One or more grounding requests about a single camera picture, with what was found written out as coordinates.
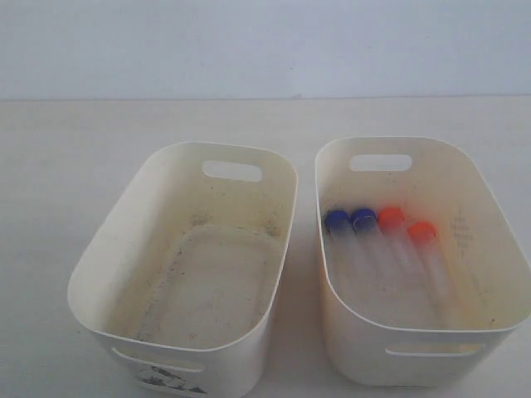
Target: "white plastic bin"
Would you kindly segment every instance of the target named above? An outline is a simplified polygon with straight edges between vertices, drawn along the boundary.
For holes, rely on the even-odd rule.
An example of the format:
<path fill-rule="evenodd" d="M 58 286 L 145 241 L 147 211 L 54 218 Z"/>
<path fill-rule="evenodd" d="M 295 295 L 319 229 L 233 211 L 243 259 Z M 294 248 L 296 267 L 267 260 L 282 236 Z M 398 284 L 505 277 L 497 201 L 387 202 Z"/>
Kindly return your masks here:
<path fill-rule="evenodd" d="M 296 185 L 266 150 L 158 151 L 76 266 L 71 311 L 143 386 L 245 395 L 266 361 Z"/>
<path fill-rule="evenodd" d="M 332 363 L 374 386 L 439 386 L 468 372 L 529 315 L 528 264 L 472 161 L 428 138 L 346 138 L 315 162 L 324 339 Z M 378 324 L 334 289 L 341 267 L 327 263 L 327 211 L 400 206 L 439 229 L 468 327 L 422 330 Z"/>

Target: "test tube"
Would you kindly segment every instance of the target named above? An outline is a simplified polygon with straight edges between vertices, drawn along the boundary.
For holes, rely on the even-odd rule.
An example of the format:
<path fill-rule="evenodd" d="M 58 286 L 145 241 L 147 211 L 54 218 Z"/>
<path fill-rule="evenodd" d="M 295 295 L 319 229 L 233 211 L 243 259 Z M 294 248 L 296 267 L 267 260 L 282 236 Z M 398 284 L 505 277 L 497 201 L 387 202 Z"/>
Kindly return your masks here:
<path fill-rule="evenodd" d="M 365 286 L 372 285 L 375 280 L 374 269 L 354 234 L 348 213 L 341 210 L 331 211 L 325 217 L 324 224 L 337 250 L 348 262 L 359 282 Z"/>
<path fill-rule="evenodd" d="M 441 312 L 444 327 L 448 329 L 461 328 L 457 296 L 437 240 L 436 228 L 430 222 L 420 221 L 410 226 L 407 233 L 424 265 L 431 285 L 432 298 Z"/>
<path fill-rule="evenodd" d="M 368 208 L 357 209 L 351 220 L 360 243 L 367 248 L 368 255 L 376 263 L 378 286 L 395 291 L 403 284 L 402 272 L 378 227 L 376 213 Z"/>
<path fill-rule="evenodd" d="M 421 284 L 424 271 L 415 247 L 407 234 L 406 218 L 399 207 L 386 207 L 378 213 L 378 226 L 406 276 L 407 284 Z"/>

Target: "blue cap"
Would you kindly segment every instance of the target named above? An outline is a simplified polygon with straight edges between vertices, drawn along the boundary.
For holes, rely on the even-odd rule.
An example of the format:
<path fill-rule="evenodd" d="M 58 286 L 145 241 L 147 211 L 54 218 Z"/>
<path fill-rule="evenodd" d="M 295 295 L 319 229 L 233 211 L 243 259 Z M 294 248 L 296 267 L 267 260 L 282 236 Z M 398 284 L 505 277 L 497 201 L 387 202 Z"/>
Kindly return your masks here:
<path fill-rule="evenodd" d="M 356 232 L 370 231 L 376 225 L 376 213 L 367 207 L 357 209 L 350 217 Z"/>
<path fill-rule="evenodd" d="M 324 218 L 324 224 L 329 231 L 341 230 L 345 226 L 350 226 L 350 217 L 346 211 L 333 210 Z"/>

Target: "orange cap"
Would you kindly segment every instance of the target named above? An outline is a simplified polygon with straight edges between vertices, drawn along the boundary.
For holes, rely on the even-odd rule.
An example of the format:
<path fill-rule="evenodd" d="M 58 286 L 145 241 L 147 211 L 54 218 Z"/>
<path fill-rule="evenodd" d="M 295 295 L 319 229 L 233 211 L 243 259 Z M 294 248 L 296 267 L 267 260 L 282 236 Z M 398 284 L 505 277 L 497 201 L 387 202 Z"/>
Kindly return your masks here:
<path fill-rule="evenodd" d="M 378 226 L 383 231 L 400 228 L 404 221 L 404 213 L 399 207 L 386 207 L 378 213 Z"/>
<path fill-rule="evenodd" d="M 437 229 L 428 221 L 416 222 L 407 228 L 407 233 L 412 241 L 419 245 L 431 242 L 437 237 Z"/>

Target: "tube cap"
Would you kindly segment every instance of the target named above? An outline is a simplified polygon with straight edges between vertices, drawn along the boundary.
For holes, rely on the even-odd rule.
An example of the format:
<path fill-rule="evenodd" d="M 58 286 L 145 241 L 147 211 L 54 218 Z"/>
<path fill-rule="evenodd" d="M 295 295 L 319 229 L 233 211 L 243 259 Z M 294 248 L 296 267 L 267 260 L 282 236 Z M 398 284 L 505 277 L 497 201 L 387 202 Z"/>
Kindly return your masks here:
<path fill-rule="evenodd" d="M 437 237 L 437 229 L 428 221 L 419 221 L 407 228 L 413 243 L 424 245 Z"/>
<path fill-rule="evenodd" d="M 378 225 L 382 231 L 400 228 L 404 221 L 404 213 L 400 207 L 386 207 L 378 213 Z"/>
<path fill-rule="evenodd" d="M 367 207 L 357 209 L 350 217 L 356 232 L 370 231 L 376 225 L 376 213 Z"/>
<path fill-rule="evenodd" d="M 333 210 L 330 211 L 324 218 L 324 225 L 329 232 L 341 230 L 345 226 L 350 226 L 350 217 L 346 211 Z"/>

